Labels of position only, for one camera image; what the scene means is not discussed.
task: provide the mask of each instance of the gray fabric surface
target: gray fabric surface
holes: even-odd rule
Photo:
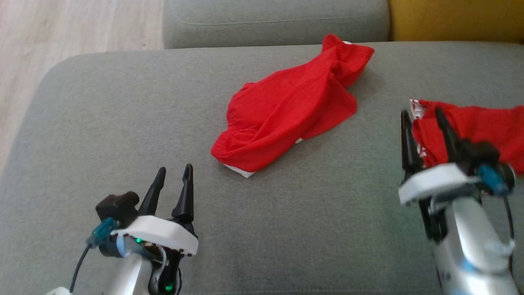
[[[399,204],[399,115],[410,98],[522,104],[524,48],[479,43],[371,43],[350,92],[357,113],[294,146],[249,179],[210,155],[232,94],[299,65],[320,46],[205,48],[84,55],[54,67],[27,112],[0,180],[0,286],[45,294],[68,286],[94,206],[143,196],[157,169],[168,217],[194,165],[199,253],[183,294],[439,294],[419,210]],[[524,186],[511,198],[517,237]],[[486,201],[501,236],[502,201]],[[517,242],[517,278],[524,246]],[[88,254],[75,294],[101,294],[119,260]]]
[[[165,48],[387,41],[386,0],[166,0]]]

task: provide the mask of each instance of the red garment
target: red garment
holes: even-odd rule
[[[354,114],[355,97],[346,91],[371,58],[370,47],[324,38],[322,52],[304,65],[277,71],[245,84],[227,110],[227,130],[211,154],[248,172],[269,165],[299,138],[325,132]]]
[[[440,106],[459,137],[489,141],[500,151],[501,162],[509,162],[515,172],[524,173],[524,106],[486,109],[426,100],[418,103],[426,110],[422,119],[413,123],[413,135],[427,149],[426,166],[447,162],[444,137],[435,119],[435,109]]]

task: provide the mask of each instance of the light wood floor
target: light wood floor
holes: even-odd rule
[[[163,0],[0,0],[0,174],[38,84],[79,54],[162,49]]]

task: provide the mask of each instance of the blue connector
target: blue connector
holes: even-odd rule
[[[502,196],[509,193],[508,186],[504,183],[502,177],[490,166],[481,165],[478,169],[478,176],[493,191],[493,195]]]
[[[118,224],[116,221],[111,217],[108,217],[93,230],[91,237],[89,237],[85,242],[88,245],[91,245],[91,249],[94,249],[105,242],[107,237],[111,235],[113,229],[116,229],[117,227]]]

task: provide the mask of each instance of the yellow cushion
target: yellow cushion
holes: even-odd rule
[[[394,41],[524,41],[524,0],[389,0]]]

